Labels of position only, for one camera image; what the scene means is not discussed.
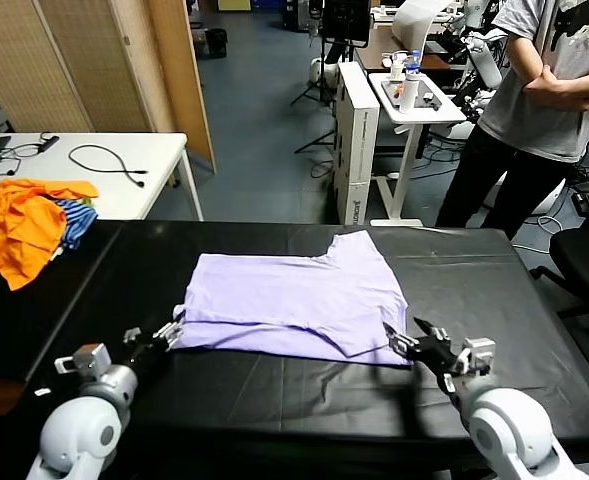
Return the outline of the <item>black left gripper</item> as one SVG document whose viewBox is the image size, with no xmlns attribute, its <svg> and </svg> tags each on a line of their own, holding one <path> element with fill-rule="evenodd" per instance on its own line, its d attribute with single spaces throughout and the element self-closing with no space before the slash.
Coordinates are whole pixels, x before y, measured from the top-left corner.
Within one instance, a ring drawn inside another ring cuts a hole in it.
<svg viewBox="0 0 589 480">
<path fill-rule="evenodd" d="M 165 361 L 168 349 L 171 349 L 180 339 L 182 324 L 181 321 L 172 321 L 166 323 L 152 336 L 140 334 L 139 327 L 124 332 L 126 366 L 132 370 L 154 370 Z"/>
</svg>

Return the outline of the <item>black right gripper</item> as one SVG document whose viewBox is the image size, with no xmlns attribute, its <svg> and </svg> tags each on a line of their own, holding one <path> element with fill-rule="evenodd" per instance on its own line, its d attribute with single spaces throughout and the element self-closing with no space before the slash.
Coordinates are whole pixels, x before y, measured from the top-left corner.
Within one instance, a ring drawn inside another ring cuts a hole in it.
<svg viewBox="0 0 589 480">
<path fill-rule="evenodd" d="M 454 393 L 454 379 L 460 375 L 460 368 L 447 331 L 419 317 L 414 322 L 423 333 L 417 339 L 383 323 L 390 348 L 399 356 L 424 364 L 436 376 L 437 385 L 444 393 Z"/>
</svg>

